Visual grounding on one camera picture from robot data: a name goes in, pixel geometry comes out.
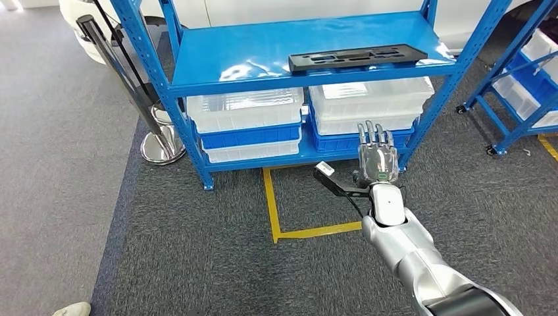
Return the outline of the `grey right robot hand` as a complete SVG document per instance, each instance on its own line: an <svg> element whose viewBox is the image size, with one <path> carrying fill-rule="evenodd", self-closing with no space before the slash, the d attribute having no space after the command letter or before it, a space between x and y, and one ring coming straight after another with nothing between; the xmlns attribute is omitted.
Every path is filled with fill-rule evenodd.
<svg viewBox="0 0 558 316"><path fill-rule="evenodd" d="M393 134L380 124L366 120L357 124L359 134L359 167L353 171L358 188L367 188L376 182L395 182L398 178L398 154Z"/></svg>

